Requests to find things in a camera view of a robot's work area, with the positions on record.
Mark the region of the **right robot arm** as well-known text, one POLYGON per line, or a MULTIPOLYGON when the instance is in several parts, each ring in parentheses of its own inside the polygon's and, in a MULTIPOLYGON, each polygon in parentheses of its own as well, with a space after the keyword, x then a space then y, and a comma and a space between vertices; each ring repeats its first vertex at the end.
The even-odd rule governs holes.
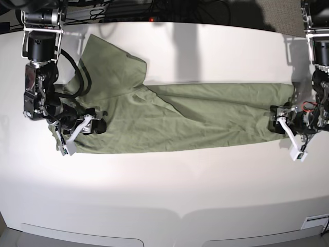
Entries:
POLYGON ((25 67, 23 113, 33 121, 46 120, 59 134, 72 134, 90 116, 91 120, 87 121, 81 133, 102 134, 106 131, 106 123, 94 108, 79 112, 61 102, 61 99, 84 96, 91 88, 84 86, 77 64, 61 49, 67 6, 67 1, 26 1, 21 7, 24 24, 22 56, 29 60, 25 67), (65 94, 55 89, 60 56, 64 56, 75 70, 79 83, 75 93, 65 94))

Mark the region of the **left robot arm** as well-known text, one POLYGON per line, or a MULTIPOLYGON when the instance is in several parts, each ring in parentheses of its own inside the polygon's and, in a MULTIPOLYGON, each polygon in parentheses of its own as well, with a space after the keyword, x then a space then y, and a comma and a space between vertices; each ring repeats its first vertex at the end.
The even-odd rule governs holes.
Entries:
POLYGON ((310 81, 295 83, 293 96, 283 105, 270 107, 269 131, 285 134, 284 123, 293 135, 310 138, 328 131, 328 1, 301 1, 306 48, 314 72, 310 81))

